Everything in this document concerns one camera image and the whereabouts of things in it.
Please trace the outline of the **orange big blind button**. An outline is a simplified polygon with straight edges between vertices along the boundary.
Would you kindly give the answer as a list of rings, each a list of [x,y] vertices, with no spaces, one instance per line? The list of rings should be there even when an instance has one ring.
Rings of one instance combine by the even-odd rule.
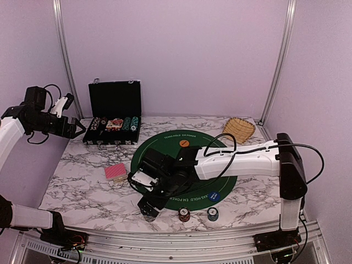
[[[190,142],[188,140],[180,140],[179,145],[181,147],[188,147],[190,145]]]

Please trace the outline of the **blue small blind button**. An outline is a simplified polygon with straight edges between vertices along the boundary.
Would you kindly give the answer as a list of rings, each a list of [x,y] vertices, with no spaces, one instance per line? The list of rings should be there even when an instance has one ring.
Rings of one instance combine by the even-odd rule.
[[[212,202],[218,202],[221,199],[221,195],[217,191],[212,191],[208,193],[207,197]]]

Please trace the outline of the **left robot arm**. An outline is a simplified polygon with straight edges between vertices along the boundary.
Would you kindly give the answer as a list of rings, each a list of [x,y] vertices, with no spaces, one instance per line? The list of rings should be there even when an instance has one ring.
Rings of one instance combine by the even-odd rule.
[[[59,146],[40,149],[40,142],[32,142],[35,132],[45,137],[55,135],[58,144],[74,139],[85,132],[76,118],[63,115],[74,101],[70,93],[54,100],[48,86],[28,87],[23,102],[9,107],[1,116],[1,175],[5,177],[5,194],[1,197],[1,228],[39,230],[43,241],[61,245],[83,244],[85,233],[68,230],[60,213],[38,208],[46,180],[54,166],[45,162],[56,161],[63,150]]]

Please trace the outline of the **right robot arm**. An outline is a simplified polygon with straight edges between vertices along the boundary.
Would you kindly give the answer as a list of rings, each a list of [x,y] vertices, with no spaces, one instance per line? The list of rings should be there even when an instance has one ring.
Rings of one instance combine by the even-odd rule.
[[[187,192],[194,183],[222,177],[266,175],[279,178],[280,228],[272,241],[284,246],[294,237],[307,193],[302,158],[286,133],[255,146],[183,146],[176,157],[147,148],[128,181],[146,189],[138,203],[143,215],[157,217],[170,197]]]

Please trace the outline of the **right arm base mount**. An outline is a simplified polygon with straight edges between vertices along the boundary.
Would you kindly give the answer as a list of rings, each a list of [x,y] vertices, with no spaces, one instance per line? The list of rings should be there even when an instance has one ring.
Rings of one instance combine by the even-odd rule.
[[[291,246],[302,241],[297,230],[273,231],[254,235],[254,242],[258,252],[275,250],[286,246]]]

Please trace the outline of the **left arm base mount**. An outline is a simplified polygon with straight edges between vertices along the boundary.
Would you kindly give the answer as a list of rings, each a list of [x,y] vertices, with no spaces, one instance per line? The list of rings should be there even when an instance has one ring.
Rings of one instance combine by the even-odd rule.
[[[61,246],[62,251],[84,250],[88,234],[79,231],[67,230],[63,235],[42,232],[40,239],[42,241]]]

